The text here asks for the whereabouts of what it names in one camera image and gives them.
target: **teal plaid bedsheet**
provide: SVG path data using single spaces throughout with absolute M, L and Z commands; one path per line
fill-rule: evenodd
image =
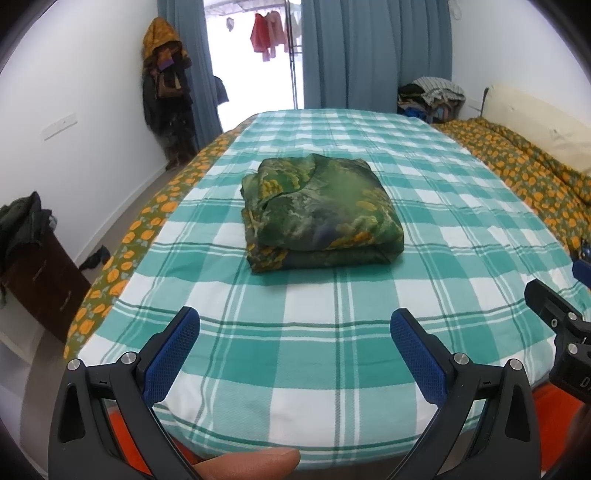
M 241 180 L 265 158 L 310 153 L 369 163 L 404 228 L 394 264 L 251 273 Z M 406 452 L 435 411 L 390 339 L 392 311 L 475 362 L 519 358 L 533 384 L 554 351 L 524 303 L 534 277 L 589 313 L 560 244 L 450 138 L 398 115 L 262 113 L 172 214 L 80 357 L 138 351 L 193 306 L 201 334 L 155 408 L 173 436 L 205 457 L 290 445 L 304 468 L 367 461 Z

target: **bed headboard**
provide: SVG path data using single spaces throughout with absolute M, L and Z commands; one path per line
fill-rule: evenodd
M 591 127 L 555 106 L 497 84 L 485 90 L 482 116 L 520 134 L 565 165 L 591 174 Z

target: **finger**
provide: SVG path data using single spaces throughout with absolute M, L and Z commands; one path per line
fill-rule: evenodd
M 300 463 L 300 452 L 272 448 L 259 452 L 228 453 L 195 465 L 204 480 L 282 480 Z

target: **blue curtain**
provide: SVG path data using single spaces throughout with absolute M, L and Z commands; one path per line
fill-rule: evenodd
M 186 73 L 193 98 L 196 146 L 201 150 L 222 133 L 203 0 L 158 0 L 158 15 L 178 32 L 193 62 Z
M 447 0 L 304 0 L 306 108 L 395 112 L 397 90 L 452 79 Z

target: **metal screw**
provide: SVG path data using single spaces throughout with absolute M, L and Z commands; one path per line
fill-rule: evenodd
M 135 362 L 135 359 L 138 355 L 135 352 L 127 352 L 121 355 L 121 363 L 125 365 L 130 365 Z
M 75 358 L 74 360 L 70 360 L 68 362 L 68 370 L 77 370 L 80 366 L 80 360 Z
M 453 356 L 453 361 L 458 365 L 466 365 L 470 361 L 470 357 L 468 357 L 465 353 L 456 353 Z
M 513 370 L 521 370 L 523 368 L 523 364 L 516 358 L 509 360 L 509 365 Z

